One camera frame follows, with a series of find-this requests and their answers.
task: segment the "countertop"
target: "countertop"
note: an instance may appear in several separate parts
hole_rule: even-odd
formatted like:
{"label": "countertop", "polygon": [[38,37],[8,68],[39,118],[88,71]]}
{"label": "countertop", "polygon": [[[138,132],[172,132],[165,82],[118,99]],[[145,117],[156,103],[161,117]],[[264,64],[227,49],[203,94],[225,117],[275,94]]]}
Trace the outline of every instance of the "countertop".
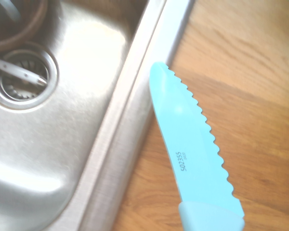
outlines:
{"label": "countertop", "polygon": [[[289,231],[289,0],[198,0],[171,69],[208,118],[244,231]],[[182,231],[156,119],[115,231]]]}

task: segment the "serrated edge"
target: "serrated edge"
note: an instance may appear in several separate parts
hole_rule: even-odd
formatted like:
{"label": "serrated edge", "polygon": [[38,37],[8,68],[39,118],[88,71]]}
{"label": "serrated edge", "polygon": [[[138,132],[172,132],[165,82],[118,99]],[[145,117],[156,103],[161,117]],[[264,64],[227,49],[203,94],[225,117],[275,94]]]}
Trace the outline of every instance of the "serrated edge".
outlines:
{"label": "serrated edge", "polygon": [[228,180],[228,178],[229,178],[229,173],[228,173],[228,171],[223,167],[224,159],[219,155],[220,148],[219,148],[218,145],[215,144],[216,138],[215,138],[215,136],[211,133],[212,128],[211,128],[211,126],[207,123],[207,120],[208,120],[207,117],[202,114],[202,112],[203,112],[202,108],[201,108],[200,106],[198,106],[198,100],[196,100],[196,99],[193,97],[194,94],[193,94],[191,91],[189,91],[189,90],[188,90],[188,86],[187,86],[186,84],[182,83],[182,80],[175,75],[175,72],[171,71],[167,65],[165,65],[165,66],[167,67],[168,72],[171,73],[171,75],[173,75],[175,78],[177,78],[177,79],[179,80],[178,82],[179,82],[182,86],[184,86],[186,92],[191,95],[191,98],[196,101],[196,106],[200,109],[201,115],[205,118],[205,123],[206,123],[206,124],[209,126],[209,128],[210,128],[210,129],[209,129],[209,133],[213,136],[213,144],[218,148],[217,155],[222,159],[221,168],[222,168],[224,171],[226,171],[226,173],[227,173],[226,181],[227,181],[227,183],[229,183],[229,184],[231,185],[231,187],[232,187],[231,195],[232,195],[235,199],[239,200],[238,198],[236,198],[236,197],[233,195],[233,192],[234,192],[234,189],[235,189],[235,188],[234,188],[234,186],[233,186],[233,185],[229,182],[229,180]]}

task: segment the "metal handle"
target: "metal handle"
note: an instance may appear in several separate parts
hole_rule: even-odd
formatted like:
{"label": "metal handle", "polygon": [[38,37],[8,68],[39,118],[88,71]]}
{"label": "metal handle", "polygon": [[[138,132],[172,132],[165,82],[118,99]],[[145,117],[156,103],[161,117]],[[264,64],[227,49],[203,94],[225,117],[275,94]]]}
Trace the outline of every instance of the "metal handle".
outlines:
{"label": "metal handle", "polygon": [[28,81],[34,85],[46,87],[47,81],[44,77],[28,71],[22,67],[16,66],[12,63],[0,60],[0,70],[4,71],[14,77]]}

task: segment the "wooden countertop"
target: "wooden countertop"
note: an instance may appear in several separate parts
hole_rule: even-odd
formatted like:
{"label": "wooden countertop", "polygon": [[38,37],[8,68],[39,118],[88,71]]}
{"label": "wooden countertop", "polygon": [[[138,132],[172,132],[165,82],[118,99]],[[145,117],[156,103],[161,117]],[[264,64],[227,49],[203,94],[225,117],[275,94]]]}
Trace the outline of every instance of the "wooden countertop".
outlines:
{"label": "wooden countertop", "polygon": [[[244,231],[289,231],[289,0],[198,0],[171,69],[208,118]],[[181,231],[154,118],[115,231]]]}

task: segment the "knife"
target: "knife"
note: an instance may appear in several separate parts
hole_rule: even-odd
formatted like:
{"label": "knife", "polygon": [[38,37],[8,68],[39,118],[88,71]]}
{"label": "knife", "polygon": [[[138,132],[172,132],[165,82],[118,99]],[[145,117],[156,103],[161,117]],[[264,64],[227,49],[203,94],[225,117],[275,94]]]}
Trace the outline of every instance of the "knife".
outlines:
{"label": "knife", "polygon": [[232,195],[234,188],[197,100],[164,63],[152,65],[149,85],[182,201],[184,230],[242,231],[241,203]]}

